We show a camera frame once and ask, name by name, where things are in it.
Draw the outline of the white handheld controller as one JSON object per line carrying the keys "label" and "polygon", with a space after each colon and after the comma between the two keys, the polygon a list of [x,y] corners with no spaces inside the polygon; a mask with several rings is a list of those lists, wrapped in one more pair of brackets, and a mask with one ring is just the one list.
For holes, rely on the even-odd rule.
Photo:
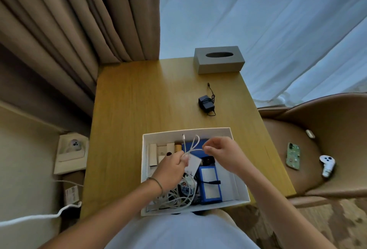
{"label": "white handheld controller", "polygon": [[319,157],[319,160],[323,163],[323,172],[322,176],[324,178],[329,178],[333,172],[333,169],[335,167],[336,161],[334,158],[328,155],[321,155]]}

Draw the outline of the beige heavy curtain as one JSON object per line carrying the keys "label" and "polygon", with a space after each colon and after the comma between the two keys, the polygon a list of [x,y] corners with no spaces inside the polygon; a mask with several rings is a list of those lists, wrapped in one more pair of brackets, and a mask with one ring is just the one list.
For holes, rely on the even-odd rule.
{"label": "beige heavy curtain", "polygon": [[158,60],[160,0],[0,0],[0,44],[92,116],[99,67]]}

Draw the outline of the white cardboard box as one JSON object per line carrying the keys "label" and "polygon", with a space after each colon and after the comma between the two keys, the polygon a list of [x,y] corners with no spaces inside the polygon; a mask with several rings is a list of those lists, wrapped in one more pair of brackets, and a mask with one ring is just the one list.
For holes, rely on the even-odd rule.
{"label": "white cardboard box", "polygon": [[[210,139],[215,136],[226,136],[233,139],[231,129],[224,128],[198,128],[178,131],[166,131],[157,133],[147,133],[142,136],[142,162],[141,162],[141,182],[151,177],[157,166],[149,167],[149,144],[157,145],[158,164],[167,156],[174,152],[176,143],[193,141],[191,148],[185,154],[189,154],[197,146],[193,147],[194,141],[201,139]],[[148,206],[141,210],[141,216],[153,216],[163,214],[178,214],[188,212],[198,212],[229,206],[237,206],[250,202],[249,193],[245,183],[235,174],[228,172],[216,160],[218,179],[221,181],[222,202],[215,204],[200,204],[200,192],[196,174],[191,176],[184,173],[179,184],[162,196],[157,197]],[[182,196],[179,192],[180,185],[187,185],[194,188],[194,194],[191,197]]]}

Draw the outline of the grey tissue box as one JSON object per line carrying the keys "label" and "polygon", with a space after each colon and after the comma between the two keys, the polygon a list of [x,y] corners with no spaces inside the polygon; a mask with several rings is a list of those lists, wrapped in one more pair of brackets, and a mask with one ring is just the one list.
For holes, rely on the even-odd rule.
{"label": "grey tissue box", "polygon": [[198,74],[240,72],[244,64],[238,46],[195,48],[194,66]]}

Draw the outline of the person's right forearm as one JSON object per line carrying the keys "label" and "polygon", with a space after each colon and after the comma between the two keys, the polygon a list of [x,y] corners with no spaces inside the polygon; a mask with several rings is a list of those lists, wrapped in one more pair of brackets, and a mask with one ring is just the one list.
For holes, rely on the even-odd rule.
{"label": "person's right forearm", "polygon": [[237,163],[234,173],[250,189],[284,249],[337,249],[253,164]]}

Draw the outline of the person's left forearm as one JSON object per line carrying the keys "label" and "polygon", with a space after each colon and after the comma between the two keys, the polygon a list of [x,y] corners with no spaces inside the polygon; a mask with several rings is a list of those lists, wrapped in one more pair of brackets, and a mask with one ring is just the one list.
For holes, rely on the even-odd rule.
{"label": "person's left forearm", "polygon": [[148,179],[125,197],[78,222],[38,249],[104,249],[142,208],[161,194],[158,181]]}

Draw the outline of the beige wall socket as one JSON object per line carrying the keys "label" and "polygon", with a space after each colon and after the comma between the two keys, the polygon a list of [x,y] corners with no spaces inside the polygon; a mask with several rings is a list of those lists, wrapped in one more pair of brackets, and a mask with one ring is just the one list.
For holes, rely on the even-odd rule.
{"label": "beige wall socket", "polygon": [[89,138],[78,133],[59,136],[54,174],[83,171],[87,166]]}

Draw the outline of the person's white shirt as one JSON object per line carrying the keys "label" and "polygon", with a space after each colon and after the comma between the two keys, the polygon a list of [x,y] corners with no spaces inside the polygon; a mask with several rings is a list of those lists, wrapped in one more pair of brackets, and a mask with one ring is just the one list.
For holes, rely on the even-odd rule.
{"label": "person's white shirt", "polygon": [[168,214],[133,219],[105,249],[260,249],[228,214]]}

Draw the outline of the tall beige block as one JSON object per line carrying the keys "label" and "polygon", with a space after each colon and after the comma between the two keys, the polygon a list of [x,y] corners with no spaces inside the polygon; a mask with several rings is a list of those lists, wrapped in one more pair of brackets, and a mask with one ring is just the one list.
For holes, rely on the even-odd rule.
{"label": "tall beige block", "polygon": [[158,165],[158,157],[157,157],[157,145],[149,144],[149,167],[155,167]]}

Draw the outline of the white labelled plug adapter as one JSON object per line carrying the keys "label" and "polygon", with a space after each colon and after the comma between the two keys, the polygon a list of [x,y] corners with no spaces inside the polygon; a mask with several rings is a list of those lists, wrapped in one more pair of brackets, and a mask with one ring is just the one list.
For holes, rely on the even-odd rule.
{"label": "white labelled plug adapter", "polygon": [[65,205],[78,204],[80,202],[79,186],[72,186],[64,190]]}

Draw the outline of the phone with green case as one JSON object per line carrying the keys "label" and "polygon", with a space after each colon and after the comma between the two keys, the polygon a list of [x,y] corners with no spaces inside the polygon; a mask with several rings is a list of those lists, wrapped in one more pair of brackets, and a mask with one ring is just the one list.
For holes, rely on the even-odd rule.
{"label": "phone with green case", "polygon": [[300,169],[300,147],[293,143],[287,145],[286,165],[289,168]]}

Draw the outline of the person's left hand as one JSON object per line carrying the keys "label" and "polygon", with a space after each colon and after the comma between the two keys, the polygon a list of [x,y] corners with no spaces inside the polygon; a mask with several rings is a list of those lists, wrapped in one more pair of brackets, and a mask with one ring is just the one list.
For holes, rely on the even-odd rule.
{"label": "person's left hand", "polygon": [[162,188],[162,193],[167,193],[173,190],[178,183],[181,181],[185,169],[181,169],[175,164],[175,154],[167,155],[161,160],[153,173],[153,178],[158,181]]}

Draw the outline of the blue and white rectangular box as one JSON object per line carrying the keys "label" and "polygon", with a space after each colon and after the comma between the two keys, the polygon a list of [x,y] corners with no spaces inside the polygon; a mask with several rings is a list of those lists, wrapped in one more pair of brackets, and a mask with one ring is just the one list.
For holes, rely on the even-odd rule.
{"label": "blue and white rectangular box", "polygon": [[210,182],[218,179],[217,169],[215,166],[203,167],[199,166],[197,173],[197,182],[200,192],[200,204],[215,204],[222,202],[222,192],[220,185],[203,184],[200,181]]}

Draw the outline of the dark blue flat box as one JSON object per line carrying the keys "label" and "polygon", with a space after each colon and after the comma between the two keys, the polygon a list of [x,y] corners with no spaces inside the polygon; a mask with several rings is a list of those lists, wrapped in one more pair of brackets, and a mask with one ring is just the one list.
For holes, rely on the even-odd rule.
{"label": "dark blue flat box", "polygon": [[[200,141],[197,141],[195,140],[194,141],[194,145],[193,147],[197,144],[197,146],[195,148],[193,148],[193,150],[191,152],[189,152],[189,154],[193,154],[199,158],[202,158],[202,157],[206,157],[208,156],[207,154],[205,154],[205,152],[203,151],[202,149],[202,146],[204,145],[204,143],[207,141],[208,139],[201,139]],[[192,145],[193,141],[186,141],[185,143],[182,142],[182,150],[184,152],[188,152],[191,148],[191,145]]]}

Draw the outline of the white card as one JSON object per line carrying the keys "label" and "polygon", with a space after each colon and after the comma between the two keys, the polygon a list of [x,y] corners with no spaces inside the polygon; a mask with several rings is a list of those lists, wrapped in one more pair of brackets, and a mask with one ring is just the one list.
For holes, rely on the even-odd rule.
{"label": "white card", "polygon": [[185,173],[191,176],[195,176],[199,166],[201,164],[201,159],[193,154],[188,154],[188,166],[185,167]]}

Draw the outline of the white sheer curtain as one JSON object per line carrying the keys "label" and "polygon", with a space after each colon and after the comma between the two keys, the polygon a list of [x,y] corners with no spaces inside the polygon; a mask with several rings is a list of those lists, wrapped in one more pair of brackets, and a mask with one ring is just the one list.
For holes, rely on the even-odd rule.
{"label": "white sheer curtain", "polygon": [[160,58],[238,46],[256,106],[367,93],[367,0],[160,0]]}

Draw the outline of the tan leather chair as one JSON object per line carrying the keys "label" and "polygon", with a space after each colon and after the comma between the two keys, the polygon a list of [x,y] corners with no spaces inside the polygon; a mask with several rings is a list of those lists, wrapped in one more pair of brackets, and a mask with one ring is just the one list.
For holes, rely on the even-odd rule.
{"label": "tan leather chair", "polygon": [[[328,199],[367,197],[367,94],[329,95],[287,107],[258,108],[296,191],[298,208]],[[311,130],[315,139],[307,136]],[[288,143],[300,147],[300,169],[287,167]],[[321,155],[335,159],[329,178],[322,176]]]}

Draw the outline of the person's right hand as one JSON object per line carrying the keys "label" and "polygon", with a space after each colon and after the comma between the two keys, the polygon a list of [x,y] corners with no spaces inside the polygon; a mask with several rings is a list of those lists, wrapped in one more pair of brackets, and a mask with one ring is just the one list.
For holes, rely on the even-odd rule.
{"label": "person's right hand", "polygon": [[254,167],[234,140],[226,136],[213,138],[222,138],[222,153],[214,159],[227,171],[240,176]]}

